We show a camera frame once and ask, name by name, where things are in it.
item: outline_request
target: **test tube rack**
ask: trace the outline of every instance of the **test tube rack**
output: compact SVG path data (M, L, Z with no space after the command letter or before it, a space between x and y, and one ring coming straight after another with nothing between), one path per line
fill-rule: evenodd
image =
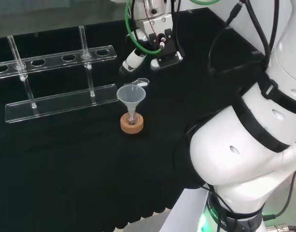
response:
M79 26L79 34L82 50L25 59L20 58L13 36L7 37L15 60L0 63L0 78L18 75L28 100L6 104L5 122L14 123L118 101L115 84L94 87L92 79L92 63L114 60L117 57L113 46L88 48L84 26ZM28 74L74 65L84 65L88 89L34 98Z

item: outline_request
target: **table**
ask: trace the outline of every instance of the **table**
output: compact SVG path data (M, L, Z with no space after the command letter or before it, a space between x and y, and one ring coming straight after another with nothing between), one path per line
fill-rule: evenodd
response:
M181 12L183 62L153 72L147 60L130 77L118 73L133 49L121 46L123 20L86 27L89 47L111 44L118 55L114 62L93 65L95 86L150 80L137 108L145 125L136 136L120 129L126 112L120 102L7 124L5 104L26 96L18 77L1 79L0 231L112 232L172 208L188 182L173 166L186 125L230 105L239 88L255 82L248 72L219 79L207 72L209 45L222 26L207 8ZM15 41L22 58L81 48L77 27L15 36ZM0 62L13 59L7 48L6 38L0 39ZM213 65L223 69L255 59L255 50L227 30ZM29 82L36 98L88 87L83 66L34 73Z

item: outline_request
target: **green cable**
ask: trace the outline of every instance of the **green cable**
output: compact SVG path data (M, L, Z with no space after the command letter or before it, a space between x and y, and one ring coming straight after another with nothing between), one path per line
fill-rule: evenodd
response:
M198 0L190 0L191 2L198 4L198 5L203 5L203 6L208 6L211 4L215 4L219 2L220 0L212 0L212 1L198 1Z
M130 25L129 25L129 17L128 17L128 11L129 11L129 7L130 7L130 1L131 0L128 0L127 1L127 6L125 7L125 16L124 16L124 19L125 19L125 25L127 27L127 30L128 30L128 33L130 35L130 38L132 39L132 41L134 42L134 44L140 49L142 50L143 52L147 53L147 54L157 54L159 52L161 52L161 49L158 49L157 51L149 51L147 49L145 49L143 46L141 46L137 41L136 39L134 38L132 32L131 32L131 29L130 29Z

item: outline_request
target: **clear funnel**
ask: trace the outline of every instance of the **clear funnel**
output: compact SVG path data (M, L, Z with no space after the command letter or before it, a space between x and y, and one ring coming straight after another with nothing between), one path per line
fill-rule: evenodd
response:
M117 97L128 108L126 121L130 125L135 125L139 121L139 115L135 112L137 105L145 98L145 90L137 85L122 86L117 91Z

